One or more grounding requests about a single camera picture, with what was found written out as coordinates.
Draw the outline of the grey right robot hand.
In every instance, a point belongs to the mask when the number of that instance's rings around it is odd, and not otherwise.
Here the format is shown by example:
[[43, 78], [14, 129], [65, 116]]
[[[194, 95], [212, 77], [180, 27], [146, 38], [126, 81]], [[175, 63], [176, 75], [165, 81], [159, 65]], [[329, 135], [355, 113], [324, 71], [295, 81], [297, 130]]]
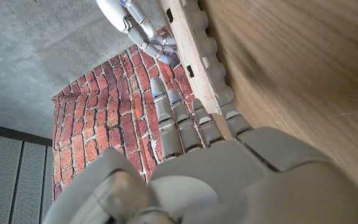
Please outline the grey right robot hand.
[[165, 54], [175, 51], [175, 38], [158, 35], [137, 1], [96, 0], [96, 3], [108, 21], [126, 34], [138, 48], [154, 59], [170, 64]]

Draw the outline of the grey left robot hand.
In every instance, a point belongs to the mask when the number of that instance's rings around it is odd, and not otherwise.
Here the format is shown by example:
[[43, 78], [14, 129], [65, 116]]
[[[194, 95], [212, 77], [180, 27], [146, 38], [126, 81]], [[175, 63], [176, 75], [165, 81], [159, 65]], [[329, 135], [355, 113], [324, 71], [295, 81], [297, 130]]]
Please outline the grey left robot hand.
[[163, 161], [144, 180], [104, 150], [52, 204], [45, 223], [358, 223], [358, 186], [319, 150], [274, 128], [253, 128], [218, 103], [225, 139], [198, 99], [150, 86]]

